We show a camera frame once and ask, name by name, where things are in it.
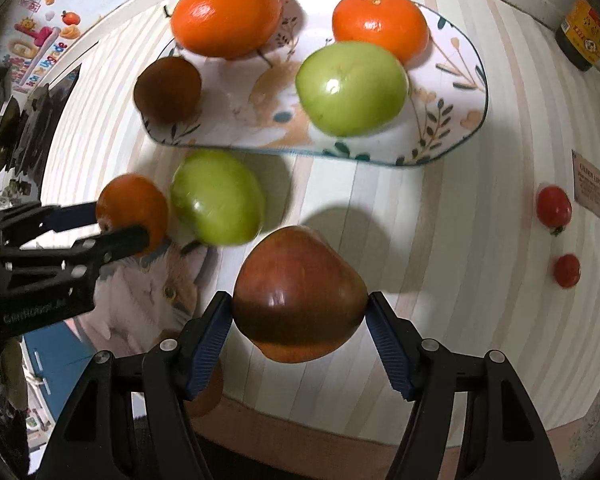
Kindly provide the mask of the small orange fruit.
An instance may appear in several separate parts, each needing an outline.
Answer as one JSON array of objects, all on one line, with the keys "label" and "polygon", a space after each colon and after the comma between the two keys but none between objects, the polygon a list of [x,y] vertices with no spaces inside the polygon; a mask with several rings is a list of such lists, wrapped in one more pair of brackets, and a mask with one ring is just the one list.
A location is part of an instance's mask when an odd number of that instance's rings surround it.
[{"label": "small orange fruit", "polygon": [[95,217],[102,232],[129,226],[143,226],[149,236],[148,247],[138,256],[148,255],[160,247],[169,226],[166,196],[154,182],[141,174],[122,174],[112,179],[100,192]]}]

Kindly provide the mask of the green apple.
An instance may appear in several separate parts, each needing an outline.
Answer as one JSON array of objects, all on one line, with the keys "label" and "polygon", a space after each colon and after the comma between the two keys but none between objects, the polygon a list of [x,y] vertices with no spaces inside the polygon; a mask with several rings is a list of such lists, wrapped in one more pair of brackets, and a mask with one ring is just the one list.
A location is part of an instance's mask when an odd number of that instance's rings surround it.
[{"label": "green apple", "polygon": [[207,245],[247,244],[264,225],[265,197],[257,177],[222,151],[190,152],[174,172],[170,202],[178,221]]},{"label": "green apple", "polygon": [[388,50],[341,41],[309,55],[296,75],[301,107],[322,133],[367,136],[400,114],[407,76]]}]

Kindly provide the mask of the smaller cherry tomato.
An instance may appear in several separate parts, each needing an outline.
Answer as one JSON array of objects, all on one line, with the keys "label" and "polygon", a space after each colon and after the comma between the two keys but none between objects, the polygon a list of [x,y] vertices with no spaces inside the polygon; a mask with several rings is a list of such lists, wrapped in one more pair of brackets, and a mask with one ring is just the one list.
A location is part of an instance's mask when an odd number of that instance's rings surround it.
[{"label": "smaller cherry tomato", "polygon": [[581,277],[580,260],[575,254],[560,256],[554,264],[554,279],[562,288],[576,286]]}]

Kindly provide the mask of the large red apple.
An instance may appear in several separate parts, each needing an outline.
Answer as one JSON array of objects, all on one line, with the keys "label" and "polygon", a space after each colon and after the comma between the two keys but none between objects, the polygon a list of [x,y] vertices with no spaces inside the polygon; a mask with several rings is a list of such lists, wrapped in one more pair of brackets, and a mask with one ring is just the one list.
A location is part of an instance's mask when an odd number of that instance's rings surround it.
[{"label": "large red apple", "polygon": [[286,226],[246,258],[233,292],[238,330],[268,359],[302,363],[337,350],[363,321],[367,288],[306,226]]}]

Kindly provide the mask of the larger cherry tomato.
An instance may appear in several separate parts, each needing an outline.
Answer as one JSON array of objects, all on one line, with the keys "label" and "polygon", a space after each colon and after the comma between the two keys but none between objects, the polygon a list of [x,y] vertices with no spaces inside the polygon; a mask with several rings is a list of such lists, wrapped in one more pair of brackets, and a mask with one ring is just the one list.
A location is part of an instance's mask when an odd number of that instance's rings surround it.
[{"label": "larger cherry tomato", "polygon": [[536,216],[550,230],[550,234],[559,235],[572,217],[572,206],[567,193],[557,185],[544,186],[536,199]]}]

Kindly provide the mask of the black gas stove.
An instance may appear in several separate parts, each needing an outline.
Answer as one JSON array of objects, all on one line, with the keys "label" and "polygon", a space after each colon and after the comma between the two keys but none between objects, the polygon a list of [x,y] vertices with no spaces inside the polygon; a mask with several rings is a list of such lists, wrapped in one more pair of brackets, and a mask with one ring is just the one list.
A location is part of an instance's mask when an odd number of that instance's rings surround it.
[{"label": "black gas stove", "polygon": [[50,146],[80,70],[81,66],[76,66],[53,87],[38,87],[21,114],[20,138],[9,163],[12,176],[8,185],[18,198],[37,200],[41,195]]}]

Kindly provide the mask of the dark red fruit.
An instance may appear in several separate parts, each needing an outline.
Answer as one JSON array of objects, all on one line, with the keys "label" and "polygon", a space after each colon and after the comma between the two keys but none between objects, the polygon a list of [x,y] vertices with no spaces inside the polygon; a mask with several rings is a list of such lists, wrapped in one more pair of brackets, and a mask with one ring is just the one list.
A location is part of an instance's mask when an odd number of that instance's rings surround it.
[{"label": "dark red fruit", "polygon": [[174,124],[195,115],[201,89],[201,76],[193,64],[179,56],[167,56],[140,73],[133,100],[143,118],[161,125]]}]

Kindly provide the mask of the floral oval plate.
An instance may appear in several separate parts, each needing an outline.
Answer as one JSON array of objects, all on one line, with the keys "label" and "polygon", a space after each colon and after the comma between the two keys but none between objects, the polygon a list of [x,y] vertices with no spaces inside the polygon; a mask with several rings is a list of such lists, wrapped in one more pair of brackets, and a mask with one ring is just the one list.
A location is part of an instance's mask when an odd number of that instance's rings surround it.
[{"label": "floral oval plate", "polygon": [[419,166],[458,148],[489,108],[486,71],[465,33],[422,6],[428,44],[405,67],[371,44],[340,44],[341,0],[282,0],[262,49],[227,61],[169,41],[162,58],[199,70],[201,96],[186,122],[142,120],[152,140],[178,148],[332,156]]}]

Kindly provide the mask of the brown label tag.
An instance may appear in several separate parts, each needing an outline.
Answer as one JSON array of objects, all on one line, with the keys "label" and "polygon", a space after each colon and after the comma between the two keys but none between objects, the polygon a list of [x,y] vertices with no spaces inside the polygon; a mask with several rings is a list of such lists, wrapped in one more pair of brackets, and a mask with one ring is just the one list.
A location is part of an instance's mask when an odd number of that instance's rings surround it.
[{"label": "brown label tag", "polygon": [[571,157],[574,198],[600,219],[600,170],[575,150]]}]

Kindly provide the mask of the large orange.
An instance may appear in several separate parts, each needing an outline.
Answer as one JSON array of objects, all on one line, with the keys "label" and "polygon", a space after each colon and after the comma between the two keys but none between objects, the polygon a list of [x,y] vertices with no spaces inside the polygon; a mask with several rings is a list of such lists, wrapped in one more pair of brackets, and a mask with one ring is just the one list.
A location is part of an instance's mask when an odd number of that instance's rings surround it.
[{"label": "large orange", "polygon": [[178,0],[171,32],[189,52],[234,60],[264,46],[282,12],[280,0]]}]

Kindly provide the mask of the green apple on plate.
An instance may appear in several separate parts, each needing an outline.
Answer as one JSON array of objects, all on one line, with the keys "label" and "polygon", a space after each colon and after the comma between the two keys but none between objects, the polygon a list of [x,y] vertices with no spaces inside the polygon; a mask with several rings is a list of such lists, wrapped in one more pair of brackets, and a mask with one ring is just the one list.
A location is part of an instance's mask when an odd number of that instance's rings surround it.
[{"label": "green apple on plate", "polygon": [[407,76],[388,50],[341,41],[309,55],[296,75],[301,107],[322,133],[367,136],[400,114]]}]

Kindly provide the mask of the round mandarin orange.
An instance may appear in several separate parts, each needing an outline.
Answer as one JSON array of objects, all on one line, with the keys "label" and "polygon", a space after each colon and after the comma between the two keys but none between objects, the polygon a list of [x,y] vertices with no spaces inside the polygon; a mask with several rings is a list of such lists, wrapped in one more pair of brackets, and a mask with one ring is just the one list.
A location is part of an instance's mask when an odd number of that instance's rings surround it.
[{"label": "round mandarin orange", "polygon": [[426,18],[412,0],[341,0],[332,12],[337,41],[363,41],[391,52],[402,65],[428,48]]}]

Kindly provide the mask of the dark sauce bottle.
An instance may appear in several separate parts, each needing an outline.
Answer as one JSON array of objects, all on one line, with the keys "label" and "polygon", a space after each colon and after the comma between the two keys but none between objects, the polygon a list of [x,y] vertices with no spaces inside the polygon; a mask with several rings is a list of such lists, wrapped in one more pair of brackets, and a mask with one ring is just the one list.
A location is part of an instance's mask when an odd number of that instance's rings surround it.
[{"label": "dark sauce bottle", "polygon": [[562,53],[581,72],[600,60],[600,16],[588,0],[576,0],[555,30]]}]

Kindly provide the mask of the colourful wall sticker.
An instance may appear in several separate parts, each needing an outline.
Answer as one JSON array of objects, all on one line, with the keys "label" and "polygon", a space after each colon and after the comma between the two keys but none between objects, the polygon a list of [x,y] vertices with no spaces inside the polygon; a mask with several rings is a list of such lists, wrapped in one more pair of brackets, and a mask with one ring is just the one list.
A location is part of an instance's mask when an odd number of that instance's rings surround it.
[{"label": "colourful wall sticker", "polygon": [[59,0],[15,0],[6,14],[1,61],[12,88],[30,93],[82,35],[82,16]]}]

